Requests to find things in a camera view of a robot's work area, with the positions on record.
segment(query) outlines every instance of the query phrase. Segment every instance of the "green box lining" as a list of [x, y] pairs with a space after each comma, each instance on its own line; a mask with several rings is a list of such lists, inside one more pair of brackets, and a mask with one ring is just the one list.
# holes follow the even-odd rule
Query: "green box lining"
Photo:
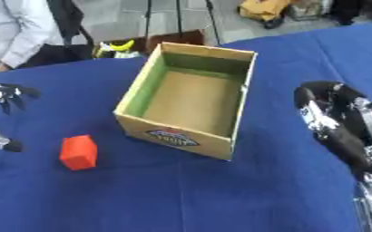
[[180, 53], [164, 53], [157, 58], [144, 83], [135, 93], [124, 113], [141, 118], [147, 111], [153, 95], [159, 89], [168, 71], [191, 73], [213, 78], [232, 78], [243, 84], [249, 67], [250, 62], [244, 61]]

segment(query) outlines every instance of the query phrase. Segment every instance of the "shirt sleeve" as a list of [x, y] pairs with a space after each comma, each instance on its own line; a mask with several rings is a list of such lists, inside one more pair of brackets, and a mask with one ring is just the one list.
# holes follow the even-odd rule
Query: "shirt sleeve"
[[56, 29], [46, 0], [4, 0], [10, 14], [21, 26], [1, 62], [12, 68], [26, 63], [39, 52]]

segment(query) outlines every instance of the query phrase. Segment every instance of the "open box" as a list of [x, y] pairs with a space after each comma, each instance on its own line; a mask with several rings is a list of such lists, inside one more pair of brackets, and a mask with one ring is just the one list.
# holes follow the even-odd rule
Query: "open box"
[[255, 57], [232, 49], [158, 45], [114, 114], [129, 136], [230, 160]]

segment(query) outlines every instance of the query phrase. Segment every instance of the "yellow object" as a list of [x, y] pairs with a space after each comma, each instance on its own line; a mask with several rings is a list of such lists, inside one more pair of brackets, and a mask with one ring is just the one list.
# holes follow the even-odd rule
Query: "yellow object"
[[240, 15], [265, 21], [279, 17], [292, 0], [245, 0], [240, 5]]
[[99, 51], [97, 51], [96, 57], [97, 58], [102, 57], [104, 52], [125, 52], [125, 51], [129, 51], [133, 47], [134, 44], [135, 44], [134, 40], [130, 40], [129, 42], [127, 42], [124, 45], [114, 45], [112, 43], [107, 45], [106, 43], [101, 42], [100, 43], [100, 49], [99, 49]]
[[124, 45], [114, 45], [110, 43], [110, 47], [115, 51], [115, 52], [124, 52], [128, 51], [133, 47], [133, 44], [135, 44], [134, 40], [130, 40], [128, 43]]

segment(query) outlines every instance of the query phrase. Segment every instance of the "white shirt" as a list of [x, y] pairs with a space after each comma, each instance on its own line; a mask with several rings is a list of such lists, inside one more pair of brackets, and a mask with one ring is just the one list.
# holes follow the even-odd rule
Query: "white shirt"
[[0, 0], [0, 63], [26, 63], [44, 44], [63, 44], [46, 0]]

